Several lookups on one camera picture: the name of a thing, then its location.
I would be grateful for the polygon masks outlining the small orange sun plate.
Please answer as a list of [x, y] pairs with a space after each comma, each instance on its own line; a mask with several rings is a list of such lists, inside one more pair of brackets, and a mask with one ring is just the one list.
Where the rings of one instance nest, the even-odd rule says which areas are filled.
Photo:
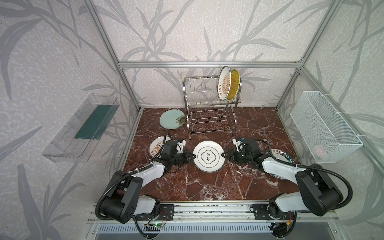
[[[171, 144], [168, 144], [165, 148], [162, 149], [164, 143], [168, 141], [174, 141], [176, 143], [175, 147]], [[173, 156], [177, 154], [176, 148], [177, 148], [177, 140], [171, 139], [170, 137], [166, 137], [165, 139], [164, 137], [158, 137], [155, 140], [153, 140], [153, 142], [150, 144], [150, 147], [148, 150], [150, 154], [150, 160], [153, 160], [155, 158], [160, 158], [163, 151], [166, 151], [167, 156]]]

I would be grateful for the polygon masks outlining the white plate green emblem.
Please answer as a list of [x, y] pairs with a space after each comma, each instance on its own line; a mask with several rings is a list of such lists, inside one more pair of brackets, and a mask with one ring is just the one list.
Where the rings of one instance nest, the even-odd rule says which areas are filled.
[[205, 173], [217, 172], [225, 164], [225, 158], [222, 157], [223, 153], [224, 150], [218, 143], [203, 141], [194, 148], [193, 154], [196, 155], [194, 164]]

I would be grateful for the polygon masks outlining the large orange sun plate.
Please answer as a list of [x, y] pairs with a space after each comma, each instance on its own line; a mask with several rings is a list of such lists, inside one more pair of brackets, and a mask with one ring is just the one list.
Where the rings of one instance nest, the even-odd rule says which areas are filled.
[[218, 80], [218, 98], [220, 101], [227, 99], [231, 89], [231, 70], [228, 66], [224, 66], [220, 72]]

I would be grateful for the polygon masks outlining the yellow green striped plate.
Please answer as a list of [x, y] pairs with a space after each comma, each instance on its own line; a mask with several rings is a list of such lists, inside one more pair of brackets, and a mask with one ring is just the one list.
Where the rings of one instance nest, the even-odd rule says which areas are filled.
[[235, 99], [240, 89], [240, 73], [238, 70], [233, 69], [231, 71], [231, 86], [227, 96], [228, 101]]

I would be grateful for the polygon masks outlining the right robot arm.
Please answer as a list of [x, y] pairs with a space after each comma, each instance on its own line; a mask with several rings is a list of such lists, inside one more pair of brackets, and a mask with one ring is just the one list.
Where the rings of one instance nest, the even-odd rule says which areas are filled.
[[345, 207], [353, 199], [353, 188], [342, 175], [324, 169], [284, 160], [284, 153], [275, 154], [266, 140], [233, 139], [234, 148], [222, 157], [238, 165], [251, 165], [260, 172], [278, 176], [297, 185], [295, 193], [280, 194], [269, 200], [271, 214], [301, 212], [323, 216]]

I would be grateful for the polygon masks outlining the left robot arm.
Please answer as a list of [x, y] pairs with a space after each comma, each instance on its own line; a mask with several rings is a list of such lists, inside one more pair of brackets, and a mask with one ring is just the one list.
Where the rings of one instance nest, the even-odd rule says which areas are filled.
[[172, 167], [182, 167], [197, 157], [184, 149], [184, 145], [183, 142], [166, 141], [148, 165], [131, 172], [115, 172], [96, 204], [96, 217], [125, 224], [137, 216], [160, 215], [160, 202], [143, 196], [142, 188], [165, 176]]

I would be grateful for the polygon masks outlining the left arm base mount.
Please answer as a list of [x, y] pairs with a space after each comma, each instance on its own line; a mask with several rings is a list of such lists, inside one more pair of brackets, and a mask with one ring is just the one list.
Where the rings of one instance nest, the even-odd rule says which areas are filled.
[[138, 221], [171, 221], [174, 218], [175, 205], [173, 204], [160, 204], [155, 206], [155, 209], [149, 214], [136, 215]]

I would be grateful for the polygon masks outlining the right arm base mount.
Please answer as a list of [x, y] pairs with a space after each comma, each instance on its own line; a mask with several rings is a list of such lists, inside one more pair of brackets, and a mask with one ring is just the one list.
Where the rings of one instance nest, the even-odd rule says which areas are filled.
[[253, 204], [249, 210], [255, 220], [288, 221], [292, 219], [291, 213], [282, 212], [275, 204]]

